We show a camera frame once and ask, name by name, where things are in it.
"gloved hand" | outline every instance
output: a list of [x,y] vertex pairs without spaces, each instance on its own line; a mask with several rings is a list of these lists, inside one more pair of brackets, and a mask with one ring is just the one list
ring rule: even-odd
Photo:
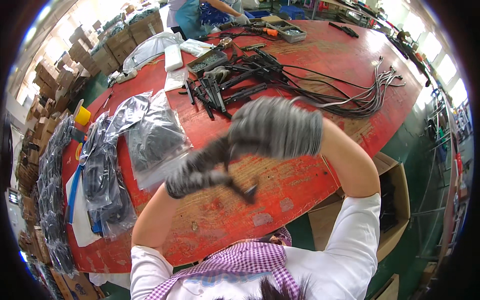
[[232,183],[227,173],[213,170],[215,165],[225,160],[228,151],[228,139],[221,137],[188,154],[182,165],[165,181],[169,196],[180,199],[201,189]]
[[251,153],[290,159],[317,155],[323,134],[319,110],[309,112],[281,97],[260,97],[232,117],[228,139],[232,158]]
[[230,74],[230,70],[225,69],[225,66],[218,66],[211,71],[204,72],[204,76],[213,76],[217,83],[222,83]]
[[250,21],[248,20],[245,14],[241,14],[239,17],[236,17],[235,22],[237,22],[240,25],[250,24]]

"worker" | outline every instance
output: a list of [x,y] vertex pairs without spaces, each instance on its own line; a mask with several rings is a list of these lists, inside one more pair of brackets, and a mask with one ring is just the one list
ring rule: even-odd
[[168,0],[168,4],[167,26],[185,40],[207,35],[215,26],[231,21],[250,23],[241,0]]
[[410,43],[406,38],[407,37],[410,37],[410,32],[408,31],[400,31],[397,35],[396,35],[396,38],[399,42],[406,42],[406,43]]
[[[291,247],[290,234],[281,228],[172,274],[162,245],[175,211],[188,205],[182,200],[186,195],[230,182],[227,173],[214,169],[230,145],[234,157],[326,157],[347,197],[324,251]],[[249,102],[232,117],[228,135],[191,153],[138,217],[132,233],[132,299],[364,299],[377,268],[379,192],[369,155],[320,111],[282,98]]]

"worn red tabletop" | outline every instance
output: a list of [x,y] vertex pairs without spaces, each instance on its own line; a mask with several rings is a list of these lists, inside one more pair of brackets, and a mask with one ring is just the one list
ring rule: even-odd
[[[292,22],[308,32],[304,41],[289,44],[285,41],[270,42],[256,36],[240,36],[234,41],[240,47],[266,42],[267,47],[264,50],[276,56],[280,63],[302,66],[362,86],[370,86],[373,83],[373,69],[380,55],[384,56],[380,72],[392,65],[403,75],[407,85],[388,88],[383,108],[368,119],[351,120],[325,113],[369,155],[375,155],[400,127],[420,93],[421,85],[415,79],[415,72],[409,70],[403,57],[379,32],[352,26],[360,36],[356,39],[328,26],[328,22]],[[226,53],[230,57],[232,50],[228,49]],[[184,52],[182,56],[185,63],[194,59],[192,55]],[[163,56],[157,59],[157,64],[143,67],[136,78],[114,85],[114,93],[107,105],[110,115],[126,98],[151,89],[156,93],[163,88],[166,73],[162,58]],[[307,71],[296,69],[289,71],[302,77],[328,80]],[[294,81],[315,92],[335,94],[335,91],[325,84],[296,79]],[[245,81],[240,86],[254,84],[258,83]],[[334,84],[349,95],[356,95],[362,91],[343,83]],[[91,121],[104,111],[102,106],[110,91],[111,89],[108,89],[88,107],[92,112]],[[269,89],[255,95],[254,98],[260,95],[279,96],[279,91]],[[216,114],[215,120],[210,120],[202,107],[191,105],[187,96],[179,95],[178,90],[167,92],[167,96],[172,108],[178,111],[180,122],[195,148],[202,147],[210,139],[227,130],[228,119]],[[242,103],[229,105],[228,111],[233,114],[241,105]],[[86,127],[79,124],[76,126],[86,130]],[[78,143],[72,141],[64,151],[62,174],[64,184],[78,165],[75,158],[77,147]],[[137,188],[123,137],[118,142],[118,155],[125,183],[139,214],[151,195]],[[306,213],[339,187],[335,172],[322,157],[276,161],[248,156],[232,164],[230,170],[236,181],[244,188],[252,184],[254,175],[260,177],[257,203],[246,206],[238,196],[225,187],[198,192],[183,199],[180,209],[173,218],[172,229],[164,246],[164,256],[172,265],[198,261],[234,241],[271,232]],[[100,239],[82,248],[77,246],[70,225],[67,226],[67,232],[75,264],[80,271],[96,273],[130,271],[131,231],[116,241]]]

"orange tool handle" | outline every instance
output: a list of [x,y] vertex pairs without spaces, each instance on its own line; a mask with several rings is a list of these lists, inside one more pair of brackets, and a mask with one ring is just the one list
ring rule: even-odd
[[266,32],[268,35],[271,35],[271,36],[277,36],[278,35],[278,31],[276,31],[275,29],[264,28],[264,32]]

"purple checkered scarf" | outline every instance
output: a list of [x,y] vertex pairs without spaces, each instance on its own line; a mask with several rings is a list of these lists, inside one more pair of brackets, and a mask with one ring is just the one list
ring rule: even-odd
[[[283,227],[275,234],[283,244],[291,245],[291,236]],[[272,272],[278,286],[286,285],[290,295],[296,297],[299,286],[285,268],[287,256],[283,245],[249,239],[234,243],[228,248],[212,254],[206,261],[175,273],[170,279],[158,285],[146,300],[157,300],[165,296],[180,278],[198,276],[208,271],[250,272],[252,274]]]

